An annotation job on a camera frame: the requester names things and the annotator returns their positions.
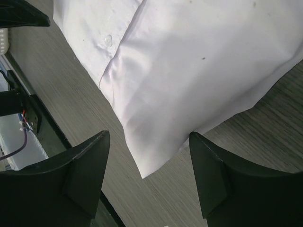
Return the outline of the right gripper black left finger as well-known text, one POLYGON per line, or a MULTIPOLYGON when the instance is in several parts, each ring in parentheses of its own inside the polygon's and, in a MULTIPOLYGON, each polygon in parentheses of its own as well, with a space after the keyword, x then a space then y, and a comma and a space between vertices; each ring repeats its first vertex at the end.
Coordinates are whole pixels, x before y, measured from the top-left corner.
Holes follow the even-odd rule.
POLYGON ((101 131, 21 170, 0 174, 3 227, 88 227, 96 216, 110 147, 101 131))

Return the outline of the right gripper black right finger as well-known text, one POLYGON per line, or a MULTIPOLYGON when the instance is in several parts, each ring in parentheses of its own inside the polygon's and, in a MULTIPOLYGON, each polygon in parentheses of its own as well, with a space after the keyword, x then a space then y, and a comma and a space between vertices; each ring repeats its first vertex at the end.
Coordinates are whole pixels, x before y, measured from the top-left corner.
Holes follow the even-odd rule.
POLYGON ((210 227, 300 227, 303 174, 264 167, 197 132, 190 155, 203 218, 210 227))

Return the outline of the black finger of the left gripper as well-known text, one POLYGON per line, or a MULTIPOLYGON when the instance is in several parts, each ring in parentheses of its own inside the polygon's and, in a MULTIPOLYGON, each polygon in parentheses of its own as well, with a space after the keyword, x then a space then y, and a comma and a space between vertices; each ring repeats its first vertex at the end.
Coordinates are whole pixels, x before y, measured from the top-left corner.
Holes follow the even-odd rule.
POLYGON ((0 27, 49 27, 49 17, 25 0, 0 0, 0 27))

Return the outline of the white long sleeve shirt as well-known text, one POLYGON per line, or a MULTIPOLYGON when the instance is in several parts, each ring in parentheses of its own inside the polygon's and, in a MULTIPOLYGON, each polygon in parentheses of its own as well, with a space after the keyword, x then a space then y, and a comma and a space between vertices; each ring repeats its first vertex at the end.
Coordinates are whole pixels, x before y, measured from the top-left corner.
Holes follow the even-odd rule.
POLYGON ((300 0, 56 0, 142 178, 191 132, 251 109, 303 58, 300 0))

